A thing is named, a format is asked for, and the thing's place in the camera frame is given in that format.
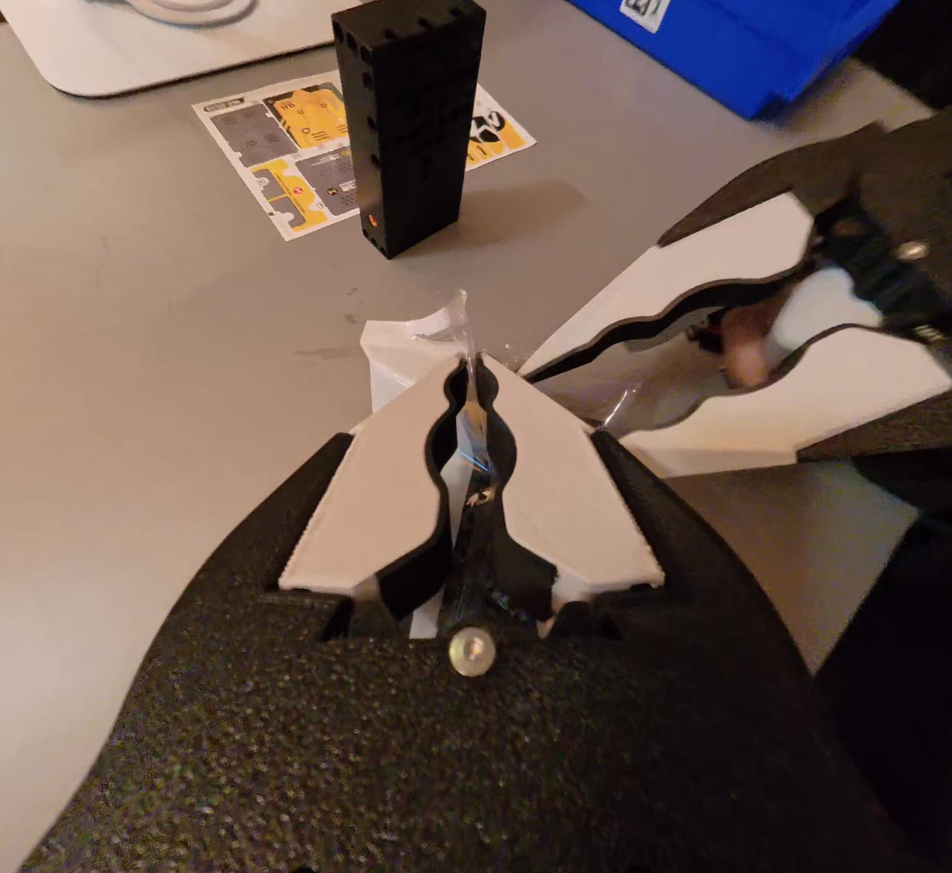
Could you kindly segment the person's right hand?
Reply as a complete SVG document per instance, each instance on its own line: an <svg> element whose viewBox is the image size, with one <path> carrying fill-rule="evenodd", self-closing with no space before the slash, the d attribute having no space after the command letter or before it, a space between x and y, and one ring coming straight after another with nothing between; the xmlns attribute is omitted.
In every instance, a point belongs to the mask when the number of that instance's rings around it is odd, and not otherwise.
<svg viewBox="0 0 952 873"><path fill-rule="evenodd" d="M727 310L720 322L724 377L731 389L764 384L771 364L767 340L777 306L768 301Z"/></svg>

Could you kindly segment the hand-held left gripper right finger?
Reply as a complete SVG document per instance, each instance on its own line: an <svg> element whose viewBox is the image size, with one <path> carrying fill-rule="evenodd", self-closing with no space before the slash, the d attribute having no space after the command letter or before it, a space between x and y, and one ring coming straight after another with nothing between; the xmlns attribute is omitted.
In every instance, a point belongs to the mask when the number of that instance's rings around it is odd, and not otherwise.
<svg viewBox="0 0 952 873"><path fill-rule="evenodd" d="M494 358L476 359L497 476L493 573L536 624L571 603L657 589L665 576L594 442L594 430Z"/></svg>

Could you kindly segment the white book stand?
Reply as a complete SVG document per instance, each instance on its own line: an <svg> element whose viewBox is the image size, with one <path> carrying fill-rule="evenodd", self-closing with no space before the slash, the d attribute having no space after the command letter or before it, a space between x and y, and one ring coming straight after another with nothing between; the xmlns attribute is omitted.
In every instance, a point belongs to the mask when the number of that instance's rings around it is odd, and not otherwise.
<svg viewBox="0 0 952 873"><path fill-rule="evenodd" d="M332 44L359 0L1 0L39 75L105 99Z"/></svg>

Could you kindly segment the small clear parts bag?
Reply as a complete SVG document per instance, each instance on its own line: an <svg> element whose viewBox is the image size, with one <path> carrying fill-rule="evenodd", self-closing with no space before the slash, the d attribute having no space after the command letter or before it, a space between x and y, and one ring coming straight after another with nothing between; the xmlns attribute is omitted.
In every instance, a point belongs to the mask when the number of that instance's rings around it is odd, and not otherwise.
<svg viewBox="0 0 952 873"><path fill-rule="evenodd" d="M460 565L450 573L444 605L462 605L465 598L473 603L480 592L485 602L530 619L508 602L494 578L492 506L497 476L486 449L486 416L476 384L476 359L488 355L475 351L466 304L465 292L459 292L448 306L421 319L371 320L365 325L361 345L370 369L372 409L391 401L444 358L466 359L467 402L457 417L458 448L444 473L449 478L450 521L457 524L458 533L466 522L469 536L458 543L465 554L456 558Z"/></svg>

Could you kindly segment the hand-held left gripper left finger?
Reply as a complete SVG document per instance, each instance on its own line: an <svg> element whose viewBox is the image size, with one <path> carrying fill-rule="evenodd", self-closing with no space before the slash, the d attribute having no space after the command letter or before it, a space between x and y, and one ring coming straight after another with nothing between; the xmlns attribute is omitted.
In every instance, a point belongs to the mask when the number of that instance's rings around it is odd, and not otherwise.
<svg viewBox="0 0 952 873"><path fill-rule="evenodd" d="M468 384L466 359L448 356L322 448L327 485L280 592L378 601L397 621L439 592L453 552L442 470Z"/></svg>

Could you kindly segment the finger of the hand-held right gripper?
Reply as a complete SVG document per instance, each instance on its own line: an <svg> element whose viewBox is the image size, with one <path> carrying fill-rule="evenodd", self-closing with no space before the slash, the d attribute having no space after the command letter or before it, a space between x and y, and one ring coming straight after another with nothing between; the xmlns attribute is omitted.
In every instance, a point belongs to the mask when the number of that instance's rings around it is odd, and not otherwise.
<svg viewBox="0 0 952 873"><path fill-rule="evenodd" d="M792 194L649 248L523 364L525 379L586 366L619 343L660 342L682 319L770 296L802 264L814 219Z"/></svg>
<svg viewBox="0 0 952 873"><path fill-rule="evenodd" d="M711 397L675 424L620 443L662 478L781 466L949 389L948 371L922 343L846 326L804 345L773 382Z"/></svg>

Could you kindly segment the black perforated block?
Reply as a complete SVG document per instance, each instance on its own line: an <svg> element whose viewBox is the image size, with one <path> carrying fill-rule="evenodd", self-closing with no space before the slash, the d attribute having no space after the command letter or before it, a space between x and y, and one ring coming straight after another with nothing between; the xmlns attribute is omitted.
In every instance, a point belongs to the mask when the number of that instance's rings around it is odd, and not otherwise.
<svg viewBox="0 0 952 873"><path fill-rule="evenodd" d="M474 0L331 16L361 229L387 260L458 220L485 19Z"/></svg>

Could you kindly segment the yellow sticker sheet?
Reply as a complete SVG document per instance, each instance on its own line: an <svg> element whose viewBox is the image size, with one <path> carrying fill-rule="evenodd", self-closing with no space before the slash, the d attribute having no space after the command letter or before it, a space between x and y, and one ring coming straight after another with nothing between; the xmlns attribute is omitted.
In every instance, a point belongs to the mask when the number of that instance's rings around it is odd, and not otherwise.
<svg viewBox="0 0 952 873"><path fill-rule="evenodd" d="M358 215L337 70L192 109L284 240Z"/></svg>

